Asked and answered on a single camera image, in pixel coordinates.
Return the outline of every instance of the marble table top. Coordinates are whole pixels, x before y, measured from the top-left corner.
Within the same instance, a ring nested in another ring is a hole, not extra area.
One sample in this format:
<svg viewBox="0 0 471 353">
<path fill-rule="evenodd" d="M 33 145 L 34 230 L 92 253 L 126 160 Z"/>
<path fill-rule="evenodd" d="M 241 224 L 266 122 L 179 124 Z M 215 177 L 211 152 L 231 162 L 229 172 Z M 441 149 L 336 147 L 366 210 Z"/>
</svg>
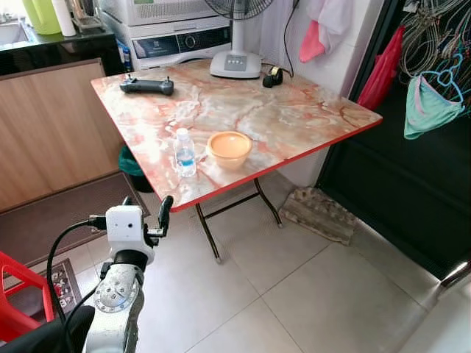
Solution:
<svg viewBox="0 0 471 353">
<path fill-rule="evenodd" d="M 124 75 L 92 81 L 96 94 L 131 149 L 156 194 L 174 197 L 172 211 L 234 188 L 269 171 L 348 138 L 381 117 L 307 79 L 285 75 L 282 85 L 262 87 L 261 78 L 234 80 L 209 74 L 209 60 L 133 74 L 138 79 L 174 81 L 170 97 L 126 94 Z M 196 146 L 197 173 L 180 177 L 173 141 L 178 128 L 190 131 Z M 253 147 L 237 171 L 224 170 L 207 155 L 215 132 L 235 130 Z"/>
</svg>

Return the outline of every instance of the metal table leg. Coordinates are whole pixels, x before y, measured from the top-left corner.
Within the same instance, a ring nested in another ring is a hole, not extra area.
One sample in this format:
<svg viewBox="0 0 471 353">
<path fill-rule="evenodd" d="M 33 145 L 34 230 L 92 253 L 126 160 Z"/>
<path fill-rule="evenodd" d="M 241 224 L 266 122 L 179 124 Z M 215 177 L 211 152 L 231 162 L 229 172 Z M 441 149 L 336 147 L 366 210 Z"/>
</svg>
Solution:
<svg viewBox="0 0 471 353">
<path fill-rule="evenodd" d="M 205 230 L 206 237 L 208 237 L 209 244 L 211 245 L 211 248 L 214 253 L 214 257 L 216 258 L 216 262 L 220 263 L 221 258 L 219 257 L 219 252 L 218 248 L 216 246 L 216 243 L 214 242 L 213 236 L 209 230 L 208 224 L 206 223 L 205 216 L 203 215 L 203 212 L 201 210 L 201 205 L 200 204 L 195 204 L 196 212 L 198 213 L 199 221 L 201 222 L 201 225 L 203 226 L 203 229 Z"/>
<path fill-rule="evenodd" d="M 283 222 L 281 221 L 280 215 L 278 215 L 278 211 L 275 208 L 275 206 L 272 205 L 272 203 L 267 199 L 267 197 L 263 193 L 263 190 L 262 190 L 262 187 L 260 186 L 260 182 L 258 181 L 258 178 L 253 179 L 253 182 L 255 183 L 255 187 L 257 188 L 258 194 L 265 201 L 269 209 L 272 211 L 273 216 L 275 217 L 275 220 L 278 223 L 278 228 L 283 228 Z"/>
<path fill-rule="evenodd" d="M 244 197 L 243 199 L 240 199 L 236 202 L 233 202 L 232 204 L 227 205 L 226 207 L 220 208 L 219 210 L 216 210 L 208 215 L 204 215 L 203 211 L 201 209 L 201 204 L 195 204 L 196 212 L 198 213 L 199 221 L 201 222 L 201 225 L 203 226 L 203 229 L 205 230 L 206 237 L 208 238 L 209 244 L 211 245 L 211 248 L 214 253 L 214 257 L 216 258 L 217 263 L 221 263 L 221 258 L 219 256 L 218 248 L 216 246 L 216 243 L 214 242 L 213 236 L 211 234 L 211 231 L 209 230 L 208 224 L 206 223 L 207 218 L 214 217 L 215 215 L 218 215 L 219 213 L 222 213 L 226 210 L 229 210 L 230 208 L 233 208 L 245 201 L 248 201 L 250 199 L 253 199 L 254 197 L 260 195 L 260 197 L 263 199 L 265 204 L 269 207 L 269 209 L 272 211 L 273 216 L 275 217 L 275 220 L 278 224 L 278 227 L 283 228 L 283 223 L 281 222 L 281 218 L 278 215 L 277 209 L 272 205 L 272 203 L 267 199 L 265 194 L 263 193 L 262 187 L 260 186 L 260 182 L 258 181 L 258 178 L 255 178 L 254 180 L 255 187 L 257 188 L 257 192 L 253 193 L 252 195 L 248 195 L 247 197 Z"/>
</svg>

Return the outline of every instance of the green cloth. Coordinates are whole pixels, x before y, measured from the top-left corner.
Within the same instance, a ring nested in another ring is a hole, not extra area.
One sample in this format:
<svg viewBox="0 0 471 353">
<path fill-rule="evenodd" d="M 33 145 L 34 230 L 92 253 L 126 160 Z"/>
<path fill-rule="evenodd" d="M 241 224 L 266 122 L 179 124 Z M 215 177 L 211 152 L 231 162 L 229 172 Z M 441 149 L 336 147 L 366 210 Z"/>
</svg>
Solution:
<svg viewBox="0 0 471 353">
<path fill-rule="evenodd" d="M 128 146 L 124 146 L 119 152 L 119 169 L 134 177 L 143 177 L 144 173 L 135 160 Z"/>
<path fill-rule="evenodd" d="M 464 109 L 461 103 L 443 98 L 422 76 L 409 82 L 406 104 L 404 138 L 407 140 L 448 124 Z"/>
</svg>

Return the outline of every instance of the black countertop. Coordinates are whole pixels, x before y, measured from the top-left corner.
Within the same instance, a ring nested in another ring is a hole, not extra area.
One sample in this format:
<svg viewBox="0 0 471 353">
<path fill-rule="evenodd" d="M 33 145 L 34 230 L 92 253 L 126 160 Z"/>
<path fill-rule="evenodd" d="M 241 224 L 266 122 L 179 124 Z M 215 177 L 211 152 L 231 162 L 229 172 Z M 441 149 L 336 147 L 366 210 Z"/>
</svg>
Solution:
<svg viewBox="0 0 471 353">
<path fill-rule="evenodd" d="M 124 72 L 115 35 L 107 28 L 73 37 L 39 35 L 22 24 L 28 41 L 0 46 L 0 76 L 101 58 L 107 76 Z"/>
</svg>

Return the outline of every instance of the doormat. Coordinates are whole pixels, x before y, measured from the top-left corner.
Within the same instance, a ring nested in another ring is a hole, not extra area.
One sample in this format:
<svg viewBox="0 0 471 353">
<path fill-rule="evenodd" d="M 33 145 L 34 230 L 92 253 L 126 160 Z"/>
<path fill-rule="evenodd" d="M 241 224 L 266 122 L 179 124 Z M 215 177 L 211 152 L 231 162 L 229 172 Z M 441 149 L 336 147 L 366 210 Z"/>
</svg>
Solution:
<svg viewBox="0 0 471 353">
<path fill-rule="evenodd" d="M 46 271 L 39 273 L 46 277 Z M 60 293 L 59 302 L 64 313 L 68 313 L 74 309 L 75 305 L 80 302 L 82 295 L 75 278 L 69 259 L 65 259 L 52 266 L 52 283 L 57 289 L 56 293 Z M 46 323 L 43 306 L 43 292 L 36 287 L 27 287 L 8 297 L 8 301 L 13 307 L 19 309 L 22 313 L 32 317 L 36 321 Z"/>
<path fill-rule="evenodd" d="M 280 215 L 328 240 L 350 244 L 357 218 L 317 188 L 289 194 Z"/>
<path fill-rule="evenodd" d="M 126 196 L 141 206 L 144 217 L 149 215 L 139 193 L 121 172 L 4 212 L 0 214 L 0 249 L 28 267 L 41 263 L 65 228 L 88 219 L 89 215 L 104 215 Z M 105 231 L 92 232 L 90 227 L 76 229 L 63 238 L 56 254 L 104 234 Z"/>
</svg>

